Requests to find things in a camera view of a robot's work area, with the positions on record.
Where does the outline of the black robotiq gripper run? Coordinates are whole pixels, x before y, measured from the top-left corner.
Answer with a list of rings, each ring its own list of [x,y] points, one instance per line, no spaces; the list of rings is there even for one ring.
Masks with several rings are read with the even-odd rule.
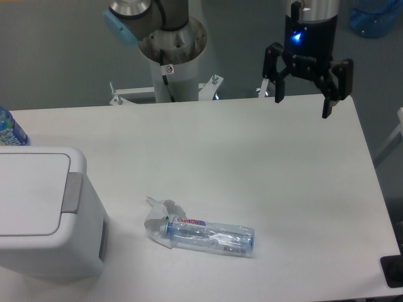
[[[332,50],[338,19],[337,1],[285,1],[284,47],[274,42],[265,50],[262,76],[275,86],[275,103],[285,97],[285,77],[318,78],[316,87],[324,96],[322,118],[328,118],[333,107],[353,90],[354,62],[332,61]],[[281,57],[285,68],[277,69]]]

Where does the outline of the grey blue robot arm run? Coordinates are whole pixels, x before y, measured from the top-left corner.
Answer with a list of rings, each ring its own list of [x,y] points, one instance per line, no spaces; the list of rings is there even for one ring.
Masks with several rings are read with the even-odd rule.
[[[353,88],[353,61],[332,57],[338,1],[286,1],[283,43],[264,52],[260,96],[270,84],[275,102],[285,96],[285,78],[313,82],[324,96],[327,118]],[[199,101],[198,59],[205,50],[204,26],[189,14],[187,1],[110,1],[107,27],[124,45],[136,45],[150,63],[158,103]]]

